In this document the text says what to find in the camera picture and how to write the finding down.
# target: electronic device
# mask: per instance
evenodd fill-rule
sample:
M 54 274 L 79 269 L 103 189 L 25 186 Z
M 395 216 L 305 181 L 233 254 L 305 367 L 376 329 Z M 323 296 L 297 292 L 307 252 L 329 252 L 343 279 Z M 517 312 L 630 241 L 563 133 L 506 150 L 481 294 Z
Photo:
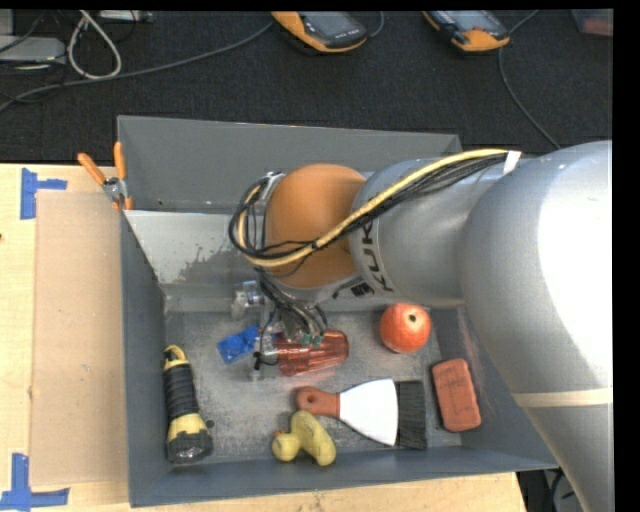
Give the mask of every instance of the electronic device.
M 113 10 L 113 9 L 103 9 L 98 12 L 98 16 L 103 20 L 114 21 L 114 22 L 147 22 L 151 23 L 153 21 L 153 12 L 152 11 L 139 11 L 139 10 Z
M 0 63 L 41 69 L 66 61 L 62 41 L 53 37 L 16 35 L 13 9 L 0 9 Z
M 509 44 L 507 28 L 489 11 L 422 11 L 427 21 L 464 54 L 485 54 Z
M 271 11 L 284 35 L 306 53 L 343 53 L 362 45 L 367 29 L 342 11 Z

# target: cardboard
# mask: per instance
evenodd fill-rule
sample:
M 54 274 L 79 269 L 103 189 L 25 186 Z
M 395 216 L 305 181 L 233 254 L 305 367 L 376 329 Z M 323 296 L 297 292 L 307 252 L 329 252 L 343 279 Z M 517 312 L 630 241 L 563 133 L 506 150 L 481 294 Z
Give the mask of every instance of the cardboard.
M 30 481 L 125 481 L 118 214 L 38 192 Z

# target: brown handle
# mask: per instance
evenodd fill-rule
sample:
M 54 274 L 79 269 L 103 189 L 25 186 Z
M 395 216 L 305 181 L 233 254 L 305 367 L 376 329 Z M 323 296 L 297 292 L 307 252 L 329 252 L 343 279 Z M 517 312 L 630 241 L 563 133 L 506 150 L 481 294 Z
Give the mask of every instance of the brown handle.
M 327 393 L 313 386 L 305 386 L 298 390 L 296 406 L 314 416 L 329 416 L 340 419 L 339 393 Z
M 99 169 L 89 155 L 86 153 L 78 153 L 78 162 L 89 172 L 98 185 L 102 186 L 107 182 L 107 178 L 104 173 Z
M 118 141 L 113 145 L 113 161 L 116 166 L 118 178 L 123 180 L 127 177 L 127 166 L 124 163 L 124 153 L 122 152 L 122 142 Z

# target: black floor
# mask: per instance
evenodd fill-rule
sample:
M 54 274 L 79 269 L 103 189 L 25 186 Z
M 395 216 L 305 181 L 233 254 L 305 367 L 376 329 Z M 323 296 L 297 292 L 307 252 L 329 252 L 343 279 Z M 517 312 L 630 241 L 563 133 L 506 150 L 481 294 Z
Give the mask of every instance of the black floor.
M 0 161 L 75 162 L 86 151 L 110 163 L 120 114 L 444 132 L 457 134 L 464 149 L 535 154 L 611 138 L 613 38 L 580 32 L 567 9 L 542 10 L 522 25 L 535 11 L 493 12 L 507 28 L 518 27 L 500 60 L 460 56 L 420 11 L 388 11 L 380 33 L 348 55 L 308 56 L 272 24 L 238 48 L 137 76 L 127 74 L 232 47 L 272 18 L 153 11 L 151 23 L 101 21 L 120 41 L 116 80 L 83 80 L 70 66 L 30 75 L 0 67 Z M 17 34 L 40 13 L 15 10 Z M 370 32 L 380 27 L 378 11 L 352 14 Z M 66 43 L 79 18 L 78 11 L 47 11 L 33 34 Z M 74 55 L 87 73 L 113 69 L 113 55 L 94 30 Z
M 583 512 L 560 469 L 518 473 L 518 483 L 527 512 Z

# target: black cord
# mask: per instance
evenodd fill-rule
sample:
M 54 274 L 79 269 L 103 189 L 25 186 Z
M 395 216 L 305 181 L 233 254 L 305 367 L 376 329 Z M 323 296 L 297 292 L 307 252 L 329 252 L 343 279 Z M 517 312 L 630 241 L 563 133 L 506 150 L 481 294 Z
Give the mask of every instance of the black cord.
M 274 24 L 274 22 L 270 21 L 265 27 L 261 28 L 260 30 L 258 30 L 257 32 L 254 32 L 249 37 L 246 37 L 245 39 L 242 39 L 241 41 L 238 41 L 236 43 L 230 44 L 230 45 L 225 46 L 223 48 L 218 48 L 217 50 L 212 50 L 212 51 L 209 51 L 209 52 L 205 52 L 205 53 L 202 53 L 200 55 L 196 55 L 194 57 L 189 57 L 189 58 L 182 59 L 182 60 L 179 60 L 179 61 L 176 61 L 176 62 L 171 62 L 169 64 L 164 64 L 164 65 L 153 67 L 153 68 L 141 69 L 139 71 L 131 71 L 129 73 L 120 73 L 120 74 L 115 75 L 115 76 L 109 76 L 109 77 L 104 77 L 104 78 L 95 78 L 93 80 L 73 80 L 73 81 L 69 81 L 69 82 L 64 82 L 62 84 L 51 84 L 51 85 L 47 85 L 47 86 L 44 86 L 44 87 L 39 87 L 37 89 L 32 89 L 30 91 L 27 91 L 27 92 L 24 92 L 22 94 L 19 94 L 18 96 L 16 96 L 15 98 L 11 99 L 10 101 L 7 101 L 4 104 L 0 105 L 0 113 L 4 112 L 5 110 L 7 110 L 12 105 L 15 105 L 16 103 L 21 103 L 22 100 L 24 100 L 25 98 L 28 98 L 28 97 L 30 97 L 30 96 L 32 96 L 34 94 L 41 94 L 41 93 L 49 92 L 49 91 L 55 90 L 55 89 L 66 89 L 66 88 L 69 88 L 69 87 L 77 87 L 77 86 L 81 86 L 81 85 L 97 84 L 97 83 L 109 82 L 109 81 L 113 81 L 113 80 L 120 80 L 120 79 L 124 79 L 124 78 L 132 78 L 132 77 L 136 77 L 136 76 L 148 75 L 148 74 L 151 74 L 151 73 L 157 73 L 157 72 L 160 72 L 160 71 L 166 71 L 168 69 L 174 69 L 174 68 L 177 68 L 179 66 L 184 66 L 186 64 L 191 64 L 191 63 L 197 62 L 199 60 L 203 60 L 203 59 L 206 59 L 206 58 L 209 58 L 209 57 L 213 57 L 214 55 L 219 55 L 219 54 L 227 52 L 227 51 L 235 50 L 236 48 L 239 48 L 240 46 L 248 44 L 251 41 L 253 41 L 254 39 L 257 39 L 264 32 L 266 32 L 269 28 L 271 28 L 271 26 L 273 24 Z
M 258 272 L 258 284 L 261 290 L 280 312 L 289 313 L 310 338 L 324 336 L 324 332 L 328 329 L 328 322 L 324 311 L 319 306 L 315 306 L 312 310 L 320 316 L 320 321 L 307 308 L 300 306 L 295 298 L 288 297 L 282 293 L 262 269 L 257 268 L 256 271 Z
M 539 12 L 540 12 L 540 9 L 536 9 L 535 11 L 533 11 L 532 13 L 527 15 L 524 19 L 520 20 L 513 28 L 511 28 L 509 30 L 509 35 L 513 34 L 516 30 L 518 30 L 522 25 L 524 25 L 527 21 L 529 21 L 531 18 L 533 18 Z M 522 111 L 522 113 L 527 117 L 527 119 L 529 119 L 529 121 L 531 121 L 531 123 L 537 128 L 537 130 L 542 135 L 544 135 L 545 138 L 551 144 L 553 144 L 553 146 L 556 149 L 560 149 L 561 148 L 560 144 L 558 144 L 555 141 L 555 139 L 553 137 L 551 137 L 551 135 L 549 135 L 547 133 L 547 131 L 533 118 L 533 116 L 529 113 L 529 111 L 527 111 L 527 109 L 524 107 L 524 105 L 522 105 L 520 100 L 516 97 L 515 93 L 513 92 L 513 89 L 511 89 L 511 86 L 509 85 L 509 81 L 507 80 L 507 76 L 506 76 L 506 74 L 504 72 L 504 67 L 503 67 L 503 57 L 502 57 L 502 55 L 503 55 L 504 48 L 505 47 L 503 46 L 502 48 L 500 48 L 498 50 L 498 67 L 500 68 L 500 76 L 502 77 L 502 81 L 504 82 L 504 85 L 507 88 L 507 91 L 509 92 L 509 95 L 511 96 L 513 101 L 516 103 L 518 108 Z
M 262 366 L 263 364 L 266 364 L 267 366 L 276 366 L 278 364 L 278 361 L 275 361 L 273 363 L 267 362 L 264 360 L 263 355 L 264 355 L 264 335 L 265 332 L 267 330 L 267 328 L 269 327 L 269 325 L 271 325 L 271 323 L 273 322 L 273 319 L 276 315 L 277 312 L 277 308 L 274 307 L 271 310 L 271 313 L 269 314 L 269 318 L 267 318 L 267 321 L 260 327 L 260 345 L 259 345 L 259 350 L 253 353 L 253 357 L 256 358 L 256 361 L 254 363 L 254 369 L 255 370 L 259 370 L 260 366 Z
M 67 74 L 67 67 L 65 66 L 62 69 L 62 75 L 58 81 L 59 84 L 62 84 L 64 82 L 64 79 L 66 77 Z M 28 74 L 25 73 L 25 71 L 20 71 L 19 72 L 22 76 L 29 76 Z M 36 98 L 33 99 L 22 99 L 19 96 L 12 96 L 11 94 L 5 92 L 5 91 L 0 91 L 0 94 L 2 94 L 3 96 L 6 96 L 7 98 L 9 98 L 11 101 L 15 102 L 15 103 L 23 103 L 23 104 L 35 104 L 35 103 L 42 103 L 45 100 L 48 100 L 50 98 L 53 98 L 57 95 L 59 95 L 62 92 L 62 89 L 52 89 L 52 90 L 48 90 L 46 92 L 44 92 L 43 94 L 39 95 Z
M 562 468 L 555 469 L 555 476 L 553 477 L 553 481 L 551 482 L 551 488 L 549 489 L 549 495 L 551 497 L 551 506 L 553 507 L 553 512 L 556 512 L 556 504 L 555 504 L 555 495 L 558 491 L 558 485 L 562 481 L 563 478 L 566 478 L 564 471 Z M 569 496 L 573 496 L 575 491 L 569 491 L 561 496 L 561 499 L 567 499 Z
M 291 254 L 294 254 L 295 252 L 299 251 L 304 247 L 309 247 L 309 246 L 313 248 L 313 250 L 309 254 L 311 255 L 315 253 L 317 250 L 325 249 L 330 245 L 336 243 L 338 240 L 360 229 L 362 226 L 367 225 L 372 220 L 376 219 L 380 215 L 384 214 L 385 212 L 389 211 L 391 208 L 395 207 L 396 205 L 404 201 L 407 201 L 414 197 L 431 194 L 431 193 L 437 192 L 438 190 L 442 190 L 443 188 L 449 187 L 454 183 L 468 176 L 471 176 L 481 170 L 484 170 L 492 165 L 495 165 L 500 161 L 503 161 L 504 159 L 505 159 L 504 154 L 497 155 L 497 156 L 490 155 L 487 157 L 475 158 L 470 161 L 463 160 L 462 162 L 454 162 L 452 164 L 445 165 L 440 169 L 436 169 L 433 172 L 430 172 L 425 174 L 424 176 L 421 176 L 420 178 L 416 179 L 414 182 L 406 185 L 403 189 L 395 192 L 392 196 L 388 197 L 385 201 L 383 201 L 381 204 L 373 208 L 370 212 L 363 215 L 359 219 L 352 221 L 348 226 L 346 226 L 342 230 L 342 232 L 337 237 L 335 237 L 333 240 L 330 240 L 323 247 L 321 248 L 314 247 L 315 241 L 309 241 L 309 242 L 289 241 L 289 242 L 281 242 L 280 244 L 277 244 L 277 245 L 290 243 L 290 244 L 296 244 L 297 247 L 289 248 L 287 250 L 282 250 L 277 252 L 272 251 L 272 249 L 275 248 L 276 246 L 271 246 L 269 248 L 265 248 L 265 247 L 256 248 L 255 245 L 252 243 L 252 241 L 248 239 L 249 229 L 248 229 L 248 224 L 246 222 L 248 221 L 251 207 L 255 204 L 255 202 L 257 202 L 258 197 L 260 196 L 261 190 L 266 186 L 266 183 L 267 183 L 266 179 L 262 178 L 262 180 L 254 183 L 241 199 L 238 208 L 236 209 L 235 213 L 231 218 L 231 221 L 229 222 L 229 227 L 228 227 L 229 239 L 231 240 L 231 243 L 243 254 L 250 257 L 260 258 L 264 260 L 274 260 L 274 259 L 286 257 Z M 256 186 L 259 187 L 258 190 L 253 193 L 253 196 L 251 198 L 249 198 L 249 196 L 251 195 L 252 191 L 256 188 Z M 245 234 L 245 240 L 243 240 L 243 244 L 240 244 L 236 238 L 236 226 L 239 222 L 240 215 L 243 212 L 247 213 L 245 216 L 245 233 L 246 234 Z M 294 268 L 294 270 L 291 273 L 295 272 L 300 267 L 300 265 L 301 265 L 301 262 L 298 263 L 298 266 Z
M 384 28 L 384 11 L 378 12 L 380 13 L 380 25 L 378 25 L 378 28 L 375 30 L 375 32 L 369 34 L 369 37 L 376 37 L 380 32 L 382 32 L 382 29 Z
M 114 42 L 114 44 L 120 44 L 124 41 L 126 41 L 127 39 L 129 39 L 133 33 L 136 31 L 136 28 L 138 28 L 138 17 L 136 16 L 135 12 L 133 12 L 133 9 L 128 9 L 128 11 L 131 13 L 131 30 L 129 30 L 129 32 L 127 32 L 124 36 L 122 36 L 120 39 L 112 39 L 112 41 Z
M 304 256 L 304 257 L 300 258 L 300 259 L 296 262 L 296 265 L 295 265 L 295 267 L 293 268 L 293 270 L 290 270 L 290 271 L 289 271 L 289 272 L 287 272 L 286 274 L 277 274 L 277 275 L 274 275 L 274 277 L 277 277 L 278 279 L 282 279 L 283 277 L 290 277 L 290 276 L 292 276 L 293 274 L 295 274 L 295 273 L 300 269 L 300 267 L 302 267 L 302 265 L 304 264 L 304 262 L 307 260 L 307 258 L 309 258 L 309 257 L 311 256 L 311 254 L 313 254 L 313 253 L 307 254 L 306 256 Z

